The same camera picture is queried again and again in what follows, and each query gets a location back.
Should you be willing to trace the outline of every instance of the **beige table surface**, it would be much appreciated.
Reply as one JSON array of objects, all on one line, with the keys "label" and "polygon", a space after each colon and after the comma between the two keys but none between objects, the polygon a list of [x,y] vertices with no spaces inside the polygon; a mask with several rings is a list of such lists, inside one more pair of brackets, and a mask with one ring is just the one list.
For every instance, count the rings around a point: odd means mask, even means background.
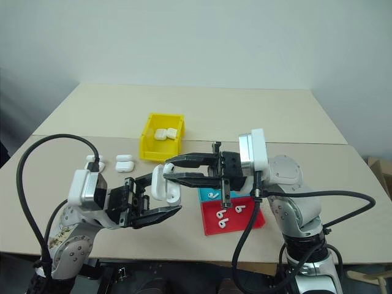
[{"label": "beige table surface", "polygon": [[80,84],[34,135],[139,138],[151,112],[184,115],[184,140],[347,144],[310,90]]},{"label": "beige table surface", "polygon": [[[21,153],[42,136],[32,136],[0,169],[0,251],[38,254],[39,245],[22,213],[15,187],[15,171]],[[138,154],[138,140],[87,137],[104,156],[103,175],[110,187],[123,184],[126,176],[151,172],[154,163],[137,160],[136,169],[127,174],[115,172],[115,156]],[[211,142],[185,141],[183,152],[210,152]],[[223,143],[222,149],[237,151],[237,143]],[[91,151],[77,141],[60,139],[42,145],[28,160],[24,186],[31,211],[44,230],[55,206],[68,194],[73,173],[85,165]],[[328,242],[342,253],[345,263],[392,262],[392,202],[370,169],[349,145],[268,143],[269,156],[286,154],[301,165],[308,186],[314,190],[347,189],[373,196],[374,209],[332,227]],[[133,230],[102,230],[94,243],[92,257],[171,260],[231,260],[240,232],[214,236],[203,234],[197,190],[182,189],[182,210],[161,224]],[[348,197],[323,197],[322,219],[328,222],[364,205]],[[151,201],[152,207],[165,203]],[[267,203],[263,228],[252,231],[240,260],[276,262],[283,239]]]}]

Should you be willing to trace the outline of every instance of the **cardboard box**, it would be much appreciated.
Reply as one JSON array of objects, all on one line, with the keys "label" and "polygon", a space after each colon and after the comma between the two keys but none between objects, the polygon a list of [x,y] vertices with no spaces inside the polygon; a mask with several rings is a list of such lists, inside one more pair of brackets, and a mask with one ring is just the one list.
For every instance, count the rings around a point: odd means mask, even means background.
[{"label": "cardboard box", "polygon": [[392,200],[392,161],[369,157],[367,159],[367,165]]}]

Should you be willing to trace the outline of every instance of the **yellow bin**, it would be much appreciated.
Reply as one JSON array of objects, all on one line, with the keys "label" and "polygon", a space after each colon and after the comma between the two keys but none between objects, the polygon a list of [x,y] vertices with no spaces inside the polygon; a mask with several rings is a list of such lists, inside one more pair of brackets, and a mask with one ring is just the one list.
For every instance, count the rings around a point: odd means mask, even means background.
[{"label": "yellow bin", "polygon": [[[154,139],[156,129],[177,129],[174,140],[166,139],[157,141]],[[181,152],[181,137],[184,135],[185,125],[183,115],[168,115],[165,113],[150,113],[148,121],[139,142],[139,157],[144,160],[164,162]]]}]

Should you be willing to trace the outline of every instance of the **red tray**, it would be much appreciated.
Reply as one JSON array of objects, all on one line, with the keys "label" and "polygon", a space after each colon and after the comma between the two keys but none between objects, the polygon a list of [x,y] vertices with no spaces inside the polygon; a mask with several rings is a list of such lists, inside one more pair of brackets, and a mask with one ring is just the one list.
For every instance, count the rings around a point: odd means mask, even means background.
[{"label": "red tray", "polygon": [[[245,230],[246,225],[251,218],[255,203],[250,197],[232,198],[232,203],[233,207],[227,209],[223,216],[223,219],[228,218],[228,221],[225,223],[226,227],[220,228],[220,226],[218,226],[218,222],[220,221],[220,219],[216,217],[216,213],[222,210],[221,202],[201,202],[204,234],[206,236]],[[245,208],[243,208],[241,213],[237,213],[235,211],[235,207],[238,205],[246,206]],[[259,211],[253,228],[260,228],[264,224],[265,220],[263,214],[261,211]]]}]

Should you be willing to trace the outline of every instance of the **white wall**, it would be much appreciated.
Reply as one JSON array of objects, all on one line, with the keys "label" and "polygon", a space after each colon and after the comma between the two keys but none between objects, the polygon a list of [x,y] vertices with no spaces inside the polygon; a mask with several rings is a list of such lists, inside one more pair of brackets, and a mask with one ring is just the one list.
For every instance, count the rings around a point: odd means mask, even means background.
[{"label": "white wall", "polygon": [[11,152],[78,82],[310,88],[362,155],[392,159],[392,1],[0,0]]}]

